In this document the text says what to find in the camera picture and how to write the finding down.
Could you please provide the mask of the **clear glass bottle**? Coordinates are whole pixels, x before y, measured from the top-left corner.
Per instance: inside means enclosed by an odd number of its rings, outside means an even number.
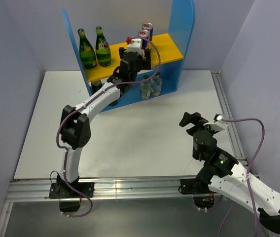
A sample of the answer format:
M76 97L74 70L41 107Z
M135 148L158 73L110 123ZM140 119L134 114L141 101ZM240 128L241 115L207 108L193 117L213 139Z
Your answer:
M160 78L160 73L157 72L155 76L151 79L151 95L158 96L162 88L162 79Z
M143 100L149 99L151 95L151 81L147 80L145 82L140 83L140 97Z

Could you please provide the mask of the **Red Bull can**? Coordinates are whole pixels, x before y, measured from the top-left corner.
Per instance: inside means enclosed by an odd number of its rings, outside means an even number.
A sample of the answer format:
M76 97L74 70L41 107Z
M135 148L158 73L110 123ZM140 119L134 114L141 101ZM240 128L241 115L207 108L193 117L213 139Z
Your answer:
M153 24L145 22L142 24L142 29L149 31L149 40L152 41L153 38Z
M148 40L150 37L150 33L148 30L142 29L138 32L138 36L141 37L141 48L143 50L150 49Z

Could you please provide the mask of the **black gold can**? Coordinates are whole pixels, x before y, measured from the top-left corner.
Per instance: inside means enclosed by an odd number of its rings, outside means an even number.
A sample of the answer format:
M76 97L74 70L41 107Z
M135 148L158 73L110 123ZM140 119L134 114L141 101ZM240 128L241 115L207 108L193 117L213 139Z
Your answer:
M117 100L114 100L113 102L111 102L109 105L110 106L115 106L117 104Z
M100 80L96 80L96 81L91 82L91 88L92 88L93 94L95 94L98 90L100 90L102 85L103 84Z

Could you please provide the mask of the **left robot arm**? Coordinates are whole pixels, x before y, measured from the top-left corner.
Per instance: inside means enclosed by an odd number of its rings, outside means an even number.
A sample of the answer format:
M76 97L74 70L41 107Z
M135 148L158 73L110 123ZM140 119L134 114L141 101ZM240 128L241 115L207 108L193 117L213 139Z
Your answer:
M90 122L106 106L114 106L126 94L136 80L138 72L151 68L151 51L140 53L119 48L120 65L116 67L107 82L88 100L72 107L63 108L57 145L65 149L65 157L56 182L51 184L49 198L77 198L80 195L92 197L92 183L79 183L79 161L83 147L91 138Z

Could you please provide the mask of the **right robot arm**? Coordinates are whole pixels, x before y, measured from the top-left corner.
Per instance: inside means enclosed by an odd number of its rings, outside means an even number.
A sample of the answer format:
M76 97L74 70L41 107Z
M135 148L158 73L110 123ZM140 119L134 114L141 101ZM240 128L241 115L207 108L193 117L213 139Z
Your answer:
M251 211L256 224L280 234L280 193L217 145L214 135L226 130L229 123L222 114L210 122L198 112L184 113L179 126L192 124L186 131L193 138L192 157L204 165L196 177L181 179L178 191L183 195L221 194Z

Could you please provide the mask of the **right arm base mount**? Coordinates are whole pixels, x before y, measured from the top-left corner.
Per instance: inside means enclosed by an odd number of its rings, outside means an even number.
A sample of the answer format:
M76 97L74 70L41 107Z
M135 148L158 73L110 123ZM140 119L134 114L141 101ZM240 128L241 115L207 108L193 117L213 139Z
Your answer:
M192 179L180 179L178 191L182 195L192 195L194 204L198 208L211 208L215 204L214 194L209 190L208 185Z

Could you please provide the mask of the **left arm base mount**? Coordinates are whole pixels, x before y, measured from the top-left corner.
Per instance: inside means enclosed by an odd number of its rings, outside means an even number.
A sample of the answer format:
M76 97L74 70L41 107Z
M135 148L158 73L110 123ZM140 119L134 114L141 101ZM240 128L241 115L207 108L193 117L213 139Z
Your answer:
M94 192L94 182L78 183L75 187L81 193L91 198ZM67 185L66 188L58 183L52 183L49 191L49 199L59 200L59 209L61 212L74 213L80 208L81 199L83 196L70 189Z

